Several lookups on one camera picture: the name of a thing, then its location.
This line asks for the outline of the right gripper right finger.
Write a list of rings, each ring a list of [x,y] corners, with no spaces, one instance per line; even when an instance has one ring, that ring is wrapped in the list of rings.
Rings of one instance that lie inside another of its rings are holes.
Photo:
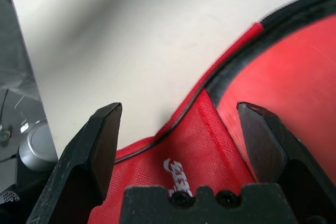
[[[335,223],[335,185],[309,150],[266,108],[239,102],[237,111],[257,180],[280,185],[300,223]]]

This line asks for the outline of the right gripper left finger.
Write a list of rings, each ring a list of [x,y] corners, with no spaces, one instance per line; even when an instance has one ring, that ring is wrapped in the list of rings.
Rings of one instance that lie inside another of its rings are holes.
[[[122,104],[98,109],[64,149],[27,223],[87,223],[107,197]]]

